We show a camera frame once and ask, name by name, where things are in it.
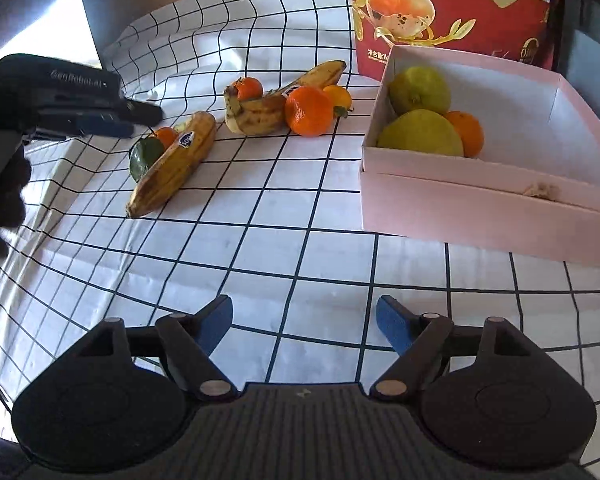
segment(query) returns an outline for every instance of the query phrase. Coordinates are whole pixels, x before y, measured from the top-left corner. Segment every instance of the ribbed black surface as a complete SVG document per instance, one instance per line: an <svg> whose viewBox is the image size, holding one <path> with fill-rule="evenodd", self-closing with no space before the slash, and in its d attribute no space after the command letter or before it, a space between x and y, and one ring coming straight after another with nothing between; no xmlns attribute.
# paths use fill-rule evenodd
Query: ribbed black surface
<svg viewBox="0 0 600 480"><path fill-rule="evenodd" d="M592 477L574 465L536 473L486 471L438 449L401 406L357 384L252 384L231 404L202 408L184 436L144 464L73 475L34 466L24 480L381 480Z"/></svg>

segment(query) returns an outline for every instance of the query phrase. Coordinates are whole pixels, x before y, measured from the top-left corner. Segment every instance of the yellow-green pomelo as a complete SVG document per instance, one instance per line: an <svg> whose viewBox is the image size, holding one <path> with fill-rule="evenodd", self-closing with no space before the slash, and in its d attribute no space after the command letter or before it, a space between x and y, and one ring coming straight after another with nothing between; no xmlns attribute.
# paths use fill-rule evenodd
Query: yellow-green pomelo
<svg viewBox="0 0 600 480"><path fill-rule="evenodd" d="M451 91L440 73L430 66L412 66L389 83L389 99L398 115L425 108L446 114Z"/></svg>
<svg viewBox="0 0 600 480"><path fill-rule="evenodd" d="M463 156L462 140L453 125L430 110L412 110L384 127L378 148Z"/></svg>

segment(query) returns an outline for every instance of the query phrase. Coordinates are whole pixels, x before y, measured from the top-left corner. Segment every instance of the round black disc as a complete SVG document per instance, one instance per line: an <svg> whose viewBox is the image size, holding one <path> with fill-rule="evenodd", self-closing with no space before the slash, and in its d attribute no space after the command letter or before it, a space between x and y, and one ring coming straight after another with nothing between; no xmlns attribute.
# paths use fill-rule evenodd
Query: round black disc
<svg viewBox="0 0 600 480"><path fill-rule="evenodd" d="M140 462L184 420L182 392L158 374L113 362L56 365L23 391L12 415L22 447L48 467L104 472Z"/></svg>
<svg viewBox="0 0 600 480"><path fill-rule="evenodd" d="M434 382L424 391L422 418L444 446L472 462L540 468L565 462L587 443L596 409L565 371L513 357L476 362Z"/></svg>

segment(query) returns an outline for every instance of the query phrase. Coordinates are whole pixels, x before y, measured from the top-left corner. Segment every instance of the blue sticker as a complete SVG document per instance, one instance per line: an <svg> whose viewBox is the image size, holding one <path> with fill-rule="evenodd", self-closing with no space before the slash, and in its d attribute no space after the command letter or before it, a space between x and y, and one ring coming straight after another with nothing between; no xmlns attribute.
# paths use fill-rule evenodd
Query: blue sticker
<svg viewBox="0 0 600 480"><path fill-rule="evenodd" d="M191 141L193 139L193 132L189 132L188 134L183 134L183 136L178 139L180 146L183 148L188 148L191 145Z"/></svg>

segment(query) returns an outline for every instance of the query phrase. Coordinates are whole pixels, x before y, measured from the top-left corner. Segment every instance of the table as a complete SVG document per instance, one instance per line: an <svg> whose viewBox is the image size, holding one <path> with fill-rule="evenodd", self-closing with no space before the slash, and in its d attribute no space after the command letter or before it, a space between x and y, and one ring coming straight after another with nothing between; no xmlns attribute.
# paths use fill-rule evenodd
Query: table
<svg viewBox="0 0 600 480"><path fill-rule="evenodd" d="M347 0L181 0L130 25L106 52L125 94L157 102L166 124L209 110L217 139L183 189L138 220L124 211L133 139L30 146L26 222L0 264L5 393L105 316L148 325L218 294L234 324L212 359L239 388L368 388L397 357L375 323L391 294L458 324L503 316L545 348L598 404L583 463L600 476L600 268L364 232L360 144L378 83L358 75L353 47ZM354 98L330 133L245 138L222 124L222 91L239 76L278 88L329 59L347 62L340 83Z"/></svg>

